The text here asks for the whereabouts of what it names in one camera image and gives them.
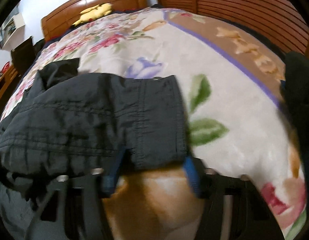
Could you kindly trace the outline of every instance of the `wooden dresser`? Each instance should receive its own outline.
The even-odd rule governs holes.
[[[21,76],[13,65],[0,77],[0,116],[13,94]]]

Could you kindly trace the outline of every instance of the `yellow stuffed toy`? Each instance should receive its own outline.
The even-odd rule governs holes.
[[[80,19],[77,20],[73,26],[77,26],[80,23],[89,22],[91,19],[96,20],[111,13],[111,4],[104,3],[103,5],[96,5],[83,10],[80,14]]]

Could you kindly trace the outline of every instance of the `bed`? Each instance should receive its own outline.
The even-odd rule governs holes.
[[[67,31],[80,11],[106,2],[115,11],[141,10]],[[70,0],[44,17],[48,45],[2,118],[21,101],[37,70],[52,61],[80,57],[80,73],[176,75],[194,155],[223,175],[248,174],[285,238],[293,239],[306,221],[306,189],[296,131],[280,94],[281,57],[291,50],[309,57],[309,28],[288,0],[159,3],[163,8],[149,8],[147,0]],[[227,217],[231,202],[225,201]],[[104,204],[115,239],[193,239],[203,209],[179,165],[123,176]],[[225,220],[221,239],[229,226]]]

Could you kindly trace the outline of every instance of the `purple stripe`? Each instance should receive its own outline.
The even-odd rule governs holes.
[[[274,94],[270,91],[269,88],[266,87],[265,84],[263,84],[257,77],[255,77],[249,70],[247,70],[240,62],[235,60],[233,57],[231,57],[228,53],[226,53],[223,49],[218,47],[216,44],[212,43],[208,39],[202,37],[198,33],[195,33],[191,30],[188,30],[184,28],[183,26],[180,26],[179,24],[173,23],[168,20],[168,14],[167,12],[164,13],[164,19],[169,22],[170,25],[175,26],[176,28],[182,30],[185,33],[188,33],[197,39],[203,41],[205,44],[207,44],[209,47],[214,49],[216,52],[218,52],[221,56],[223,56],[225,59],[227,59],[229,62],[231,62],[233,65],[235,65],[239,70],[241,70],[248,78],[250,78],[254,83],[258,85],[258,87],[261,88],[261,90],[271,99],[271,101],[281,109],[279,100],[274,96]]]

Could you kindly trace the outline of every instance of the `white shelf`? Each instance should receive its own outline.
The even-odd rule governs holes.
[[[11,35],[6,40],[5,44],[1,48],[2,50],[11,51],[11,50],[15,49],[19,45],[20,41],[22,42],[22,40],[23,40],[22,33],[24,31],[25,22],[23,20],[23,17],[21,15],[21,13],[18,13],[16,15],[14,15],[9,20],[9,22],[3,28],[4,32],[7,31],[6,28],[12,22],[14,22],[14,25],[15,25],[16,29],[13,31],[13,33],[11,33]]]

